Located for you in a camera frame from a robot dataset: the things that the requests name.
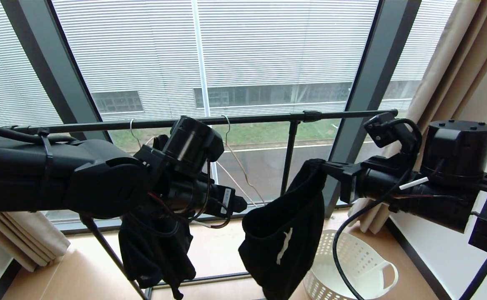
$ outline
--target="white vertical pipe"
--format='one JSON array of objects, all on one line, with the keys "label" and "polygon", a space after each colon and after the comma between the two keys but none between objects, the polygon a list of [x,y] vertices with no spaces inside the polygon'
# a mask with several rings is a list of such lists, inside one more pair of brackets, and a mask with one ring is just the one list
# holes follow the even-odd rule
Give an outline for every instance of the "white vertical pipe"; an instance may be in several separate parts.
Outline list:
[{"label": "white vertical pipe", "polygon": [[[208,88],[207,88],[207,74],[205,72],[205,59],[203,57],[203,43],[201,40],[201,25],[199,22],[199,9],[197,0],[192,1],[192,15],[193,15],[193,29],[196,32],[196,47],[197,47],[197,59],[199,62],[199,76],[201,77],[201,93],[203,95],[203,108],[205,108],[205,117],[210,116],[210,101],[208,100]],[[217,177],[216,163],[211,163],[211,175],[215,182],[219,183]]]}]

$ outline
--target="floor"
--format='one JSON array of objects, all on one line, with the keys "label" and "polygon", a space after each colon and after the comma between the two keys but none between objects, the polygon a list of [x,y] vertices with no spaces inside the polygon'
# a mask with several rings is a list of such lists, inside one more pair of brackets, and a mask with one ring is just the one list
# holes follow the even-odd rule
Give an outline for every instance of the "floor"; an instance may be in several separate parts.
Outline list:
[{"label": "floor", "polygon": [[[347,218],[345,211],[336,212],[326,220],[325,229],[338,228]],[[232,221],[222,230],[191,226],[194,235],[188,255],[196,268],[196,277],[245,272],[238,255],[238,246],[245,235],[240,220]],[[385,260],[394,263],[399,281],[383,300],[436,300],[436,295],[415,268],[392,235],[383,228],[377,235],[363,234],[357,226],[349,232],[371,245]],[[113,249],[119,253],[117,233],[105,233]],[[33,273],[22,270],[4,296],[4,300],[105,299],[136,300],[139,296],[120,273],[94,237],[89,234],[70,236],[68,253]],[[256,300],[264,298],[261,288],[252,278],[222,282],[183,285],[179,289],[184,299]],[[155,289],[153,300],[171,300],[171,290]],[[303,285],[299,285],[291,300],[308,300]]]}]

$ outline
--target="grass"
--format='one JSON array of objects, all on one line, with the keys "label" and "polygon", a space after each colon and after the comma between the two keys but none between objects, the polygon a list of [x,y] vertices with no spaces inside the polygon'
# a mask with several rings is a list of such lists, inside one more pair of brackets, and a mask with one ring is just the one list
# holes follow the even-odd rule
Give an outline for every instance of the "grass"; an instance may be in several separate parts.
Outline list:
[{"label": "grass", "polygon": [[[296,142],[303,143],[309,140],[332,140],[336,134],[336,128],[340,120],[321,120],[312,123],[301,123],[297,128]],[[228,135],[230,145],[242,146],[246,148],[258,148],[264,143],[286,143],[289,135],[289,122],[273,123],[251,123],[231,125],[231,131]],[[223,139],[227,132],[228,125],[214,125],[215,131],[219,132]],[[151,137],[158,135],[169,135],[169,128],[154,129],[133,129],[134,135],[138,137],[140,143],[147,142]],[[112,130],[110,131],[112,141],[119,148],[127,152],[138,150],[138,142],[131,135],[129,130]]]}]

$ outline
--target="building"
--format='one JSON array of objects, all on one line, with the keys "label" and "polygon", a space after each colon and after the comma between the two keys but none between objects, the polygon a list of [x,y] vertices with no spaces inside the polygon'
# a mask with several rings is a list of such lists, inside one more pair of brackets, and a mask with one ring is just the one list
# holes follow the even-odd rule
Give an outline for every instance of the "building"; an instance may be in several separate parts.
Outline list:
[{"label": "building", "polygon": [[[54,0],[103,120],[342,111],[378,0]],[[381,108],[406,110],[455,0],[423,0]],[[204,64],[198,62],[201,36]],[[0,3],[0,125],[61,123]]]}]

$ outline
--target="basket handle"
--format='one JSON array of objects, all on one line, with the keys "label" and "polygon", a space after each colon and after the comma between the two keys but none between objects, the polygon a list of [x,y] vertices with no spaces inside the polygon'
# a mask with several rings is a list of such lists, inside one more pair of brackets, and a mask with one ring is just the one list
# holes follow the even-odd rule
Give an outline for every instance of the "basket handle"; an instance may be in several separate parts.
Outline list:
[{"label": "basket handle", "polygon": [[391,266],[393,269],[394,269],[394,281],[392,282],[392,284],[390,284],[388,287],[385,287],[381,294],[379,294],[378,296],[376,296],[375,298],[379,298],[379,297],[382,297],[384,294],[388,293],[389,290],[391,290],[396,284],[397,284],[397,281],[399,280],[399,273],[397,272],[397,268],[394,264],[392,264],[391,262],[388,262],[387,260],[385,260],[384,262],[382,262],[381,264],[381,271],[386,268],[387,266]]}]

